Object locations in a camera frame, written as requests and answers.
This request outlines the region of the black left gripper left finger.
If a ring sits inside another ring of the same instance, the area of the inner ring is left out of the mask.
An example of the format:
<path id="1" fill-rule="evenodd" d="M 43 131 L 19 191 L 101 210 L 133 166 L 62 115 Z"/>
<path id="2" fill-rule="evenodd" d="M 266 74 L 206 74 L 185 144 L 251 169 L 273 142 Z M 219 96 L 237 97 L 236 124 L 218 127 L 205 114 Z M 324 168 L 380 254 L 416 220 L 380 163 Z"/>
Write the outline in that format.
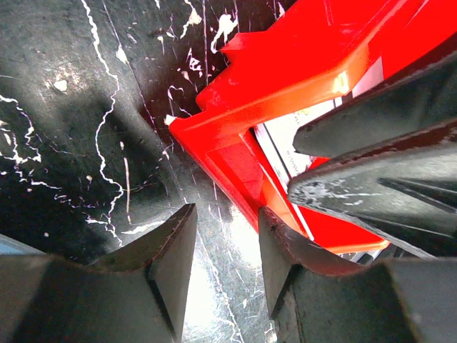
<path id="1" fill-rule="evenodd" d="M 194 204 L 88 265 L 1 256 L 3 342 L 180 342 L 197 229 Z"/>

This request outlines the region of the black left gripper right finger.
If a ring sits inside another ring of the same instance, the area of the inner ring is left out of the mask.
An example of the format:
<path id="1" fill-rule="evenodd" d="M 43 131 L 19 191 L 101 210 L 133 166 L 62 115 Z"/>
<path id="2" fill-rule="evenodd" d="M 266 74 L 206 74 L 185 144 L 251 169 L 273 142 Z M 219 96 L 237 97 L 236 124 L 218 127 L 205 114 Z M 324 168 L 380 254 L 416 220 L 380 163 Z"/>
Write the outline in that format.
<path id="1" fill-rule="evenodd" d="M 280 342 L 454 342 L 456 260 L 365 266 L 258 212 L 268 315 Z"/>

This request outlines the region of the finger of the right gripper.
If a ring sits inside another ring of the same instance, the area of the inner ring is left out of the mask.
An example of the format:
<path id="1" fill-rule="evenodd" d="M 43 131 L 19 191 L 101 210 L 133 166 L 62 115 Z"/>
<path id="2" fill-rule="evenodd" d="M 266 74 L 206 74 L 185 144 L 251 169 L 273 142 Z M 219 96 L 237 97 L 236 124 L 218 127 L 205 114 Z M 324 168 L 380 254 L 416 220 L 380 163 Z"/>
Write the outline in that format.
<path id="1" fill-rule="evenodd" d="M 300 127 L 300 154 L 334 158 L 456 117 L 456 53 L 429 54 Z"/>
<path id="2" fill-rule="evenodd" d="M 338 156 L 293 178 L 288 199 L 420 257 L 456 256 L 456 122 Z"/>

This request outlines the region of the red plastic card tray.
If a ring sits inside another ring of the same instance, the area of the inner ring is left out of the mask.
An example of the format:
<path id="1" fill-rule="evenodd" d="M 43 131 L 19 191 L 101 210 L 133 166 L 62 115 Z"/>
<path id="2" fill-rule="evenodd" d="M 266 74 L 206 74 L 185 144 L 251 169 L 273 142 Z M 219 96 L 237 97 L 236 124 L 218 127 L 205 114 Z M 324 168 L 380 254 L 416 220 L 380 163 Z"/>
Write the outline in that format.
<path id="1" fill-rule="evenodd" d="M 297 1 L 269 29 L 235 35 L 229 66 L 196 98 L 200 112 L 169 128 L 251 226 L 267 206 L 333 253 L 383 249 L 386 240 L 312 210 L 306 228 L 251 129 L 346 95 L 377 61 L 390 77 L 455 35 L 454 1 Z"/>

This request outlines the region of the blue leather card holder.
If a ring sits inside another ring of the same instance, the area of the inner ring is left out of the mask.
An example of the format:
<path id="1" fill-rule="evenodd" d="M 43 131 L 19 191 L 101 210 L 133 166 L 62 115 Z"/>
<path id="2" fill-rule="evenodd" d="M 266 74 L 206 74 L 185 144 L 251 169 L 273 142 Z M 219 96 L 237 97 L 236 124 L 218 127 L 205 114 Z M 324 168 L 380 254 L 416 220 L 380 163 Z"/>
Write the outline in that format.
<path id="1" fill-rule="evenodd" d="M 0 235 L 0 254 L 44 254 L 42 251 L 35 249 L 27 244 L 19 242 L 3 234 Z"/>

